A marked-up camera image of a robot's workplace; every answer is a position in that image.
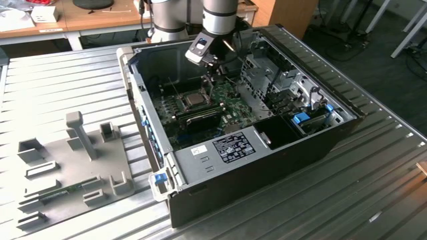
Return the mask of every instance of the white label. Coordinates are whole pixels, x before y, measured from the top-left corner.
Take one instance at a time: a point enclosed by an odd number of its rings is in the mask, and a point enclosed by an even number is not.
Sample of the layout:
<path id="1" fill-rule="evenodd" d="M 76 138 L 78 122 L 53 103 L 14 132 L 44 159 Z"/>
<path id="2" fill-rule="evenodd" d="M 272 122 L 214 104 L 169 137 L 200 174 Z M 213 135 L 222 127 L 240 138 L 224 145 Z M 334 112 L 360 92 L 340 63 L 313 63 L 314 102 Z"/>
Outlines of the white label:
<path id="1" fill-rule="evenodd" d="M 64 31 L 64 29 L 61 29 L 61 28 L 38 30 L 40 33 L 61 32 L 61 31 Z"/>
<path id="2" fill-rule="evenodd" d="M 206 146 L 201 145 L 201 146 L 197 146 L 194 148 L 190 149 L 190 153 L 193 156 L 196 156 L 197 154 L 201 154 L 204 152 L 206 152 L 208 149 L 206 149 Z"/>

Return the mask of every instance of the motherboard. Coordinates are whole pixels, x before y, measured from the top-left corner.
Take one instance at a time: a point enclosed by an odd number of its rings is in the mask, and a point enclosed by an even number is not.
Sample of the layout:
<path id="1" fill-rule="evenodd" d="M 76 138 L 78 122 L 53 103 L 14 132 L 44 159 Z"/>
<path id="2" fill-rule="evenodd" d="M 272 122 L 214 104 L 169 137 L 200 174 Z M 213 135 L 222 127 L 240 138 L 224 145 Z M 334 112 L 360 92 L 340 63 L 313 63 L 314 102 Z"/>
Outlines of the motherboard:
<path id="1" fill-rule="evenodd" d="M 236 85 L 224 79 L 214 85 L 152 99 L 174 150 L 229 134 L 257 121 Z"/>

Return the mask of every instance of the black cable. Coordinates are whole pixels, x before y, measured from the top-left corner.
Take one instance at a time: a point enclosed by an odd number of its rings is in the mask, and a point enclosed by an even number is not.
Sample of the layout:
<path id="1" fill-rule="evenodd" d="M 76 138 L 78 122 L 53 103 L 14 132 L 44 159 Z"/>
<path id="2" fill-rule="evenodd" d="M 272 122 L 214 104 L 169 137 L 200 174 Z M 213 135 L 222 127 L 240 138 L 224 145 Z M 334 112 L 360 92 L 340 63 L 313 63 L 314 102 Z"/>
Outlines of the black cable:
<path id="1" fill-rule="evenodd" d="M 421 58 L 421 53 L 418 52 L 414 52 L 414 53 L 410 53 L 408 52 L 408 55 L 410 56 L 413 62 L 416 63 L 416 65 L 422 69 L 424 73 L 427 73 L 427 69 L 424 68 L 424 66 L 420 64 L 418 60 Z"/>
<path id="2" fill-rule="evenodd" d="M 146 34 L 145 34 L 145 29 L 144 29 L 144 24 L 142 24 L 142 15 L 140 15 L 140 29 L 141 29 L 141 34 L 142 34 L 142 41 L 145 41 Z"/>
<path id="3" fill-rule="evenodd" d="M 100 38 L 101 34 L 97 34 L 96 36 L 85 36 L 88 39 L 97 39 Z"/>
<path id="4" fill-rule="evenodd" d="M 320 15 L 320 19 L 321 19 L 321 25 L 325 26 L 325 25 L 326 25 L 326 24 L 325 24 L 325 20 L 324 20 L 324 18 L 322 18 L 322 16 L 321 16 L 320 0 L 317 1 L 317 9 L 318 9 L 318 15 Z"/>
<path id="5" fill-rule="evenodd" d="M 149 29 L 153 30 L 153 3 L 152 0 L 148 0 L 149 4 Z"/>
<path id="6" fill-rule="evenodd" d="M 405 60 L 404 60 L 404 63 L 405 63 L 405 68 L 406 70 L 420 79 L 422 80 L 424 82 L 427 82 L 427 79 L 425 79 L 425 76 L 420 76 L 414 70 L 412 69 L 412 67 L 409 66 L 409 58 L 412 58 L 412 60 L 416 62 L 416 60 L 413 59 L 413 56 L 410 56 L 410 54 L 406 54 L 405 55 Z"/>
<path id="7" fill-rule="evenodd" d="M 280 73 L 281 73 L 281 71 L 280 71 L 280 69 L 277 69 L 277 71 L 274 72 L 274 75 L 273 75 L 273 79 L 272 79 L 272 81 L 270 81 L 270 83 L 268 85 L 266 93 L 269 93 L 272 91 L 273 85 L 276 83 L 276 80 L 278 79 Z"/>
<path id="8" fill-rule="evenodd" d="M 338 14 L 338 19 L 341 19 L 341 17 L 342 17 L 342 14 L 344 14 L 344 12 L 345 12 L 345 10 L 346 10 L 346 7 L 348 7 L 348 5 L 349 5 L 349 3 L 352 2 L 352 0 L 348 0 L 348 2 L 346 2 L 346 4 L 345 4 L 345 6 L 344 6 L 344 8 L 341 9 L 341 12 L 340 12 L 340 14 Z"/>
<path id="9" fill-rule="evenodd" d="M 320 29 L 317 29 L 317 28 L 314 28 L 314 27 L 310 27 L 309 29 L 313 30 L 313 31 L 317 30 L 318 33 L 321 33 L 321 34 L 324 34 L 324 35 L 326 35 L 326 36 L 337 39 L 337 40 L 341 41 L 342 43 L 345 42 L 338 36 L 336 36 L 336 35 L 325 32 L 325 31 L 321 31 Z"/>
<path id="10" fill-rule="evenodd" d="M 312 105 L 312 100 L 313 100 L 313 92 L 316 91 L 316 87 L 313 86 L 310 89 L 309 89 L 309 100 L 308 100 L 308 103 L 309 103 L 309 111 L 313 110 L 313 105 Z"/>
<path id="11" fill-rule="evenodd" d="M 237 37 L 237 39 L 238 39 L 238 48 L 234 50 L 234 57 L 230 58 L 230 59 L 228 59 L 228 60 L 225 60 L 225 61 L 222 61 L 222 62 L 220 63 L 220 65 L 225 65 L 225 64 L 230 63 L 233 60 L 236 60 L 236 59 L 240 58 L 238 53 L 240 53 L 240 51 L 241 51 L 241 49 L 242 49 L 242 41 L 241 41 L 240 31 L 236 31 L 236 37 Z"/>
<path id="12" fill-rule="evenodd" d="M 362 9 L 360 11 L 360 14 L 358 14 L 358 17 L 357 17 L 357 19 L 354 21 L 354 24 L 352 26 L 352 30 L 350 30 L 350 32 L 349 32 L 349 34 L 346 36 L 346 40 L 345 40 L 346 43 L 357 35 L 357 28 L 358 28 L 358 26 L 361 24 L 361 20 L 365 18 L 365 15 L 366 15 L 366 12 L 368 12 L 369 7 L 372 5 L 372 2 L 373 2 L 373 0 L 366 0 L 366 2 L 364 4 L 364 7 L 362 7 Z"/>
<path id="13" fill-rule="evenodd" d="M 142 24 L 142 15 L 145 12 L 145 6 L 144 6 L 144 0 L 138 0 L 138 15 L 140 15 L 140 29 L 141 29 L 141 34 L 142 34 L 142 41 L 146 39 L 146 34 L 145 34 L 145 29 L 144 29 L 144 24 Z"/>
<path id="14" fill-rule="evenodd" d="M 418 44 L 417 44 L 417 48 L 418 49 L 421 49 L 422 48 L 422 46 L 425 45 L 425 43 L 427 43 L 427 37 L 418 42 Z"/>
<path id="15" fill-rule="evenodd" d="M 337 61 L 337 62 L 348 62 L 349 60 L 352 60 L 356 56 L 358 56 L 361 53 L 362 53 L 362 51 L 365 50 L 364 48 L 361 48 L 352 56 L 349 56 L 349 57 L 346 57 L 346 58 L 344 58 L 344 59 L 337 59 L 336 57 L 333 57 L 333 56 L 330 56 L 330 53 L 329 53 L 329 50 L 330 50 L 330 48 L 332 47 L 334 47 L 334 46 L 337 46 L 337 45 L 340 45 L 341 43 L 337 43 L 337 44 L 334 44 L 334 45 L 330 45 L 330 46 L 328 46 L 325 49 L 324 49 L 324 54 L 325 54 L 325 56 L 329 58 L 329 59 L 332 59 L 332 60 L 334 60 L 334 61 Z"/>

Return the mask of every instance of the circuit board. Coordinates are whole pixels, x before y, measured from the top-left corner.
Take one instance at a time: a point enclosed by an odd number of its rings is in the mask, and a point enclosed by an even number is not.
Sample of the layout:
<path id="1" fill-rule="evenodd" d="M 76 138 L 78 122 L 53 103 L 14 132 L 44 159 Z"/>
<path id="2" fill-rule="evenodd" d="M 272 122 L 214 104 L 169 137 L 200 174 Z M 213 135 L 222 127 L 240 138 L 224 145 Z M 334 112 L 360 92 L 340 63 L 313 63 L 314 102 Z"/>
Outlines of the circuit board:
<path id="1" fill-rule="evenodd" d="M 229 82 L 217 82 L 212 90 L 209 88 L 206 90 L 201 88 L 152 99 L 152 104 L 174 150 L 234 132 L 257 121 L 250 107 L 240 98 Z M 220 120 L 218 124 L 209 129 L 189 132 L 177 120 L 178 115 L 190 113 L 193 117 L 212 111 L 220 112 Z"/>

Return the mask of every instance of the sticker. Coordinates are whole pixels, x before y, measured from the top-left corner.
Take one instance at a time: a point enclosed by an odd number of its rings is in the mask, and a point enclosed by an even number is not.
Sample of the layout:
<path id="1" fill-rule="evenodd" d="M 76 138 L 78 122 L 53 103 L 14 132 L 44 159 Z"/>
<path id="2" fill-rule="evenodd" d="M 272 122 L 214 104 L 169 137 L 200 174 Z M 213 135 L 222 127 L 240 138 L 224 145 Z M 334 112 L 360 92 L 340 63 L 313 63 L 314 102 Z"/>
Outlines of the sticker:
<path id="1" fill-rule="evenodd" d="M 61 29 L 61 28 L 38 30 L 40 33 L 61 32 L 61 31 L 64 31 L 64 29 Z"/>
<path id="2" fill-rule="evenodd" d="M 226 164 L 256 152 L 242 132 L 212 143 L 221 160 Z"/>
<path id="3" fill-rule="evenodd" d="M 201 154 L 204 152 L 206 152 L 208 149 L 206 149 L 206 146 L 201 145 L 201 146 L 197 146 L 194 148 L 190 149 L 190 153 L 193 156 L 196 156 L 197 154 Z"/>

